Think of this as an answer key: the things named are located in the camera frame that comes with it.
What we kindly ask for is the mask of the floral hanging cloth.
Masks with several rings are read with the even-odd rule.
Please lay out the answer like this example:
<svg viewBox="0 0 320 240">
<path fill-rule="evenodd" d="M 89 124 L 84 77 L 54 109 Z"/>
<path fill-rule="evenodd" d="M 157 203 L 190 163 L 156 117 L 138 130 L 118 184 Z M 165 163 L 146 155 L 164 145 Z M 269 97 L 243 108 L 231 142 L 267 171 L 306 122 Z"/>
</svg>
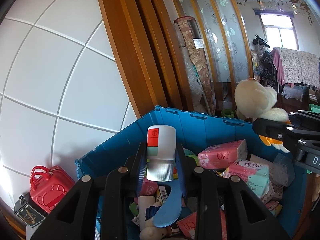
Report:
<svg viewBox="0 0 320 240">
<path fill-rule="evenodd" d="M 319 89 L 319 61 L 306 51 L 274 47 L 271 51 L 280 86 L 303 83 Z"/>
</svg>

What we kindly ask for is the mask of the rolled patterned carpet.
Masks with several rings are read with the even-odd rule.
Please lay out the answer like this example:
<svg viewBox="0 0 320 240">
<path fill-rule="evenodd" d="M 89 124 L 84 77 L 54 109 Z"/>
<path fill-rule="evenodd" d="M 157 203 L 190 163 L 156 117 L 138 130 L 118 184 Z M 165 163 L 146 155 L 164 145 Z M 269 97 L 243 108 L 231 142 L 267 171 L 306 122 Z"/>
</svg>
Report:
<svg viewBox="0 0 320 240">
<path fill-rule="evenodd" d="M 195 18 L 183 16 L 174 20 L 174 31 L 183 56 L 185 71 L 196 112 L 215 114 L 209 67 Z"/>
</svg>

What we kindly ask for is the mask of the blue plastic crate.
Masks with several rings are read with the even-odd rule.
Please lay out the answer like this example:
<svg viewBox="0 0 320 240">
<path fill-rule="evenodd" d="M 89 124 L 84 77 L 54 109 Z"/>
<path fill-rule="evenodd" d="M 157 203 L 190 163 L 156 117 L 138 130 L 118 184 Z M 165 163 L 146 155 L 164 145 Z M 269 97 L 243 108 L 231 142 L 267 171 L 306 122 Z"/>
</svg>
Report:
<svg viewBox="0 0 320 240">
<path fill-rule="evenodd" d="M 265 146 L 254 133 L 252 125 L 195 112 L 156 107 L 124 130 L 84 155 L 77 163 L 79 176 L 99 178 L 125 165 L 127 158 L 136 155 L 140 143 L 146 143 L 147 130 L 152 125 L 169 125 L 176 129 L 177 144 L 183 150 L 198 153 L 213 144 L 245 139 L 252 152 L 273 158 L 276 152 Z M 283 208 L 274 216 L 290 239 L 297 228 L 305 200 L 307 173 L 295 168 L 295 179 L 283 195 Z"/>
</svg>

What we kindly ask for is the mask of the white red-label bottle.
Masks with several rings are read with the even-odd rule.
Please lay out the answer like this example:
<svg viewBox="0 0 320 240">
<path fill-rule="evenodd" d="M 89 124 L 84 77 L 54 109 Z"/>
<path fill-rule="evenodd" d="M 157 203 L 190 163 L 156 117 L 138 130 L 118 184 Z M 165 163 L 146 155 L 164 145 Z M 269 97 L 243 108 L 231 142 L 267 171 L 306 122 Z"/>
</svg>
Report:
<svg viewBox="0 0 320 240">
<path fill-rule="evenodd" d="M 148 128 L 146 146 L 146 178 L 150 181 L 173 180 L 176 156 L 176 129 L 168 125 Z"/>
</svg>

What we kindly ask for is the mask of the black gift box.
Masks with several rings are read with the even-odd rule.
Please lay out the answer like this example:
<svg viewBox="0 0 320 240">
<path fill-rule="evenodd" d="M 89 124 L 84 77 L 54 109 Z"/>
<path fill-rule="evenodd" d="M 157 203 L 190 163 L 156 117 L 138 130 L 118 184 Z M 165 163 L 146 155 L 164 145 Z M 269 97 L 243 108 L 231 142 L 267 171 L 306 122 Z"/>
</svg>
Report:
<svg viewBox="0 0 320 240">
<path fill-rule="evenodd" d="M 41 224 L 48 216 L 48 213 L 32 200 L 30 193 L 19 196 L 14 206 L 14 214 L 31 228 Z"/>
</svg>

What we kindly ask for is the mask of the red bear suitcase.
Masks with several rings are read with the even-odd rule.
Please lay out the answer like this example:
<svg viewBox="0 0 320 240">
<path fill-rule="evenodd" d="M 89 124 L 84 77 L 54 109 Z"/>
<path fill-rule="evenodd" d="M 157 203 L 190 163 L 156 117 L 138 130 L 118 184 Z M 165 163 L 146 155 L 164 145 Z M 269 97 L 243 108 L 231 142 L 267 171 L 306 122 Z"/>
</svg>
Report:
<svg viewBox="0 0 320 240">
<path fill-rule="evenodd" d="M 75 185 L 60 166 L 35 166 L 30 175 L 30 196 L 44 211 L 50 213 Z"/>
</svg>

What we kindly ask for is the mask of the blue shoe insole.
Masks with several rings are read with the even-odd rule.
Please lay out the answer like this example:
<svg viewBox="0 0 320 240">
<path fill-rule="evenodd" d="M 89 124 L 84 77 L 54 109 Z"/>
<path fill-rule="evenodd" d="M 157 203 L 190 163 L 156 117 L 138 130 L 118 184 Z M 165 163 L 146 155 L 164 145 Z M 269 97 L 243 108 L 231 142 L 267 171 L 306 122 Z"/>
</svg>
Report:
<svg viewBox="0 0 320 240">
<path fill-rule="evenodd" d="M 153 217 L 153 224 L 157 228 L 166 228 L 176 222 L 182 211 L 182 191 L 178 179 L 167 181 L 159 186 L 163 205 Z"/>
</svg>

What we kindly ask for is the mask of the small white plush toy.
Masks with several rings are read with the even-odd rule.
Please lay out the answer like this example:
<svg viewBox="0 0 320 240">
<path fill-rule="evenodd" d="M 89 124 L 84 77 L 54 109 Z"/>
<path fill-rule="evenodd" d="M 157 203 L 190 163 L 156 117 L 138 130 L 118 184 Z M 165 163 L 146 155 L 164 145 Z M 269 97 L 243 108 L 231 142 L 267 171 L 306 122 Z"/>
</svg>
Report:
<svg viewBox="0 0 320 240">
<path fill-rule="evenodd" d="M 161 240 L 168 234 L 166 228 L 158 228 L 153 224 L 153 217 L 145 222 L 145 228 L 140 232 L 140 240 Z"/>
</svg>

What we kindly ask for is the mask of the pink green tissue pack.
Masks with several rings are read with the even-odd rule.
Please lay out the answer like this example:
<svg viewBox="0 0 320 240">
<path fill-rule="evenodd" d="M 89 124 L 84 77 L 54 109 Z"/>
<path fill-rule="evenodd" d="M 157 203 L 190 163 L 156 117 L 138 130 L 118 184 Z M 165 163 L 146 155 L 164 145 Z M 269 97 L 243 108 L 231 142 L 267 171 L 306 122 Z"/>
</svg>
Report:
<svg viewBox="0 0 320 240">
<path fill-rule="evenodd" d="M 221 175 L 223 178 L 239 176 L 259 198 L 269 191 L 270 173 L 266 164 L 238 159 Z"/>
</svg>

